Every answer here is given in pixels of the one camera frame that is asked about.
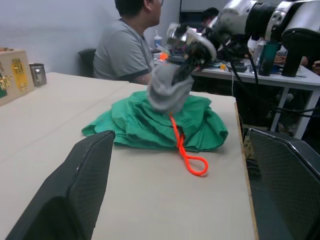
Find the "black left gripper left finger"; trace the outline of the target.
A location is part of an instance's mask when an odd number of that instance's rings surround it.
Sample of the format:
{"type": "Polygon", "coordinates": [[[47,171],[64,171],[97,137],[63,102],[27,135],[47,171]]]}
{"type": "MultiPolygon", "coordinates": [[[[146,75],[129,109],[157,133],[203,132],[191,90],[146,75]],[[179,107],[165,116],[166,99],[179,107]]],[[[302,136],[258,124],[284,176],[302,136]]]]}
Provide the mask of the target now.
{"type": "Polygon", "coordinates": [[[104,200],[115,132],[77,142],[42,183],[8,240],[90,240],[104,200]]]}

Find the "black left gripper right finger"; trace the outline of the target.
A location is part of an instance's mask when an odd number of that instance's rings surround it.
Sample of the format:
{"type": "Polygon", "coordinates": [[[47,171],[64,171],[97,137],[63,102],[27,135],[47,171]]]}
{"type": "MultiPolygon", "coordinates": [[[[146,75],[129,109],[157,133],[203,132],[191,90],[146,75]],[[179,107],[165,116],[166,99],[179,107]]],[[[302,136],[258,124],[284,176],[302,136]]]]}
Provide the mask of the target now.
{"type": "Polygon", "coordinates": [[[305,141],[248,129],[262,180],[295,240],[320,238],[320,155],[305,141]]]}

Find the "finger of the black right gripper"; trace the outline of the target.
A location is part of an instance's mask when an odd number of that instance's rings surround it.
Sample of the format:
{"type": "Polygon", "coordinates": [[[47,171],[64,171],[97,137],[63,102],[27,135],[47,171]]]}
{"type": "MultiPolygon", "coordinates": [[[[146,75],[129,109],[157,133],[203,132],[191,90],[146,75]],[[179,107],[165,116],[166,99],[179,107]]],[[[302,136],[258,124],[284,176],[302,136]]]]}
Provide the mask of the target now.
{"type": "Polygon", "coordinates": [[[185,81],[193,73],[194,69],[195,66],[191,64],[184,63],[180,65],[174,72],[172,84],[185,81]]]}

